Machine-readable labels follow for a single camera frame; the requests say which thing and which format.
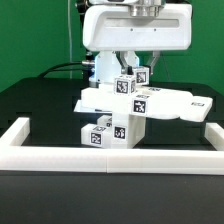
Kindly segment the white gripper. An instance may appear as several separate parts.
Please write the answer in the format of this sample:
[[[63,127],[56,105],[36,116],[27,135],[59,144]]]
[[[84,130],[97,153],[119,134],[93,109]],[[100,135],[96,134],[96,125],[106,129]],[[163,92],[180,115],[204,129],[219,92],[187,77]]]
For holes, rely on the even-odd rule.
[[[153,51],[150,74],[159,51],[186,50],[191,44],[190,4],[164,1],[92,1],[83,25],[83,44],[91,51],[120,51],[121,73],[132,75],[130,51]]]

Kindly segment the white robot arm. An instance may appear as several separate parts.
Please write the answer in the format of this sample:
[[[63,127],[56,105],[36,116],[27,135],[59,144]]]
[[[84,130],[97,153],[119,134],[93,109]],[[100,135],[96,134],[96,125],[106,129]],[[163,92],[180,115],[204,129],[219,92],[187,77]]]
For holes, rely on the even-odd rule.
[[[92,83],[110,83],[139,64],[139,52],[186,50],[192,5],[166,0],[76,0],[84,47],[95,52]]]

